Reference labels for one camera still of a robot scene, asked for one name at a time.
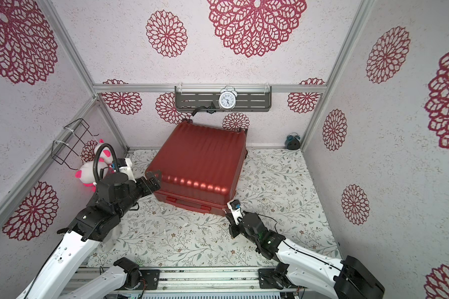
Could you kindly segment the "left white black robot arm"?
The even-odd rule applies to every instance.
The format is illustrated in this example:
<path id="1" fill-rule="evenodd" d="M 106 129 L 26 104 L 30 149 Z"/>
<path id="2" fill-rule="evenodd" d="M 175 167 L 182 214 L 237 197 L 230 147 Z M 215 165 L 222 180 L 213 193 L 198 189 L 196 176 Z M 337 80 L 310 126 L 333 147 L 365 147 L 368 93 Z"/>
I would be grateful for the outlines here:
<path id="1" fill-rule="evenodd" d="M 148 172 L 135 178 L 125 168 L 105 178 L 96 178 L 96 191 L 86 208 L 61 232 L 61 242 L 42 265 L 32 282 L 19 294 L 21 299 L 99 299 L 121 287 L 138 284 L 137 264 L 121 258 L 111 269 L 83 287 L 63 291 L 83 261 L 118 227 L 138 200 L 161 188 L 162 173 Z"/>

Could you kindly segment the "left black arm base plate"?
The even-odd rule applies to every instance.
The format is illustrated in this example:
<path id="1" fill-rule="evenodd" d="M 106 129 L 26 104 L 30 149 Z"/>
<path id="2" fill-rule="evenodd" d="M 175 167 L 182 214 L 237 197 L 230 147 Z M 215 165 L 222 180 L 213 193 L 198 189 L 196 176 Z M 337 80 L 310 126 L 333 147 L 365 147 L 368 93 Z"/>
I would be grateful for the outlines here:
<path id="1" fill-rule="evenodd" d="M 160 270 L 132 270 L 131 273 L 127 273 L 124 285 L 117 290 L 156 290 L 160 274 Z"/>

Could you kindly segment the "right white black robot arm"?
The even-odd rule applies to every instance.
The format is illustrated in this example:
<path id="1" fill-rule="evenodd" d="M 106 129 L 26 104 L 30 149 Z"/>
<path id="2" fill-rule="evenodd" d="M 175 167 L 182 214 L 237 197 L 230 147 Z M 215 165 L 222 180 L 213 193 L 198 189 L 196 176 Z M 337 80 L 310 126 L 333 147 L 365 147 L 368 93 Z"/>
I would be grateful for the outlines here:
<path id="1" fill-rule="evenodd" d="M 278 263 L 262 279 L 275 289 L 291 286 L 331 299 L 382 299 L 385 287 L 358 259 L 330 258 L 301 247 L 275 230 L 268 229 L 257 213 L 236 210 L 225 214 L 232 238 L 239 235 L 256 246 L 256 252 Z"/>

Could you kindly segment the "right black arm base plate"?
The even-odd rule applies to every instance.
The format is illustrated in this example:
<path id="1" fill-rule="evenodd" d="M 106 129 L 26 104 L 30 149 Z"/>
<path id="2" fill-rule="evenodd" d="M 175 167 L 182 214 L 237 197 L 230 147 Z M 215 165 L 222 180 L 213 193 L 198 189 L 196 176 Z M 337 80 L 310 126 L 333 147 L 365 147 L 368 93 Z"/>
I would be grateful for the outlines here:
<path id="1" fill-rule="evenodd" d="M 293 284 L 287 277 L 286 270 L 278 269 L 258 269 L 259 287 L 261 289 L 298 289 L 299 286 Z"/>

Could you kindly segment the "red hard-shell suitcase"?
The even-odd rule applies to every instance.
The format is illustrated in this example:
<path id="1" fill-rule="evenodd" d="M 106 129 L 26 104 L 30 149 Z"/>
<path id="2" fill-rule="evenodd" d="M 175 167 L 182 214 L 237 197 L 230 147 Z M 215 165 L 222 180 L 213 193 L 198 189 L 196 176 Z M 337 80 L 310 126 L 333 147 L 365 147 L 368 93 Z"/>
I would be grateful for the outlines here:
<path id="1" fill-rule="evenodd" d="M 159 202 L 202 214 L 224 216 L 248 151 L 247 132 L 179 123 L 147 171 L 160 171 Z"/>

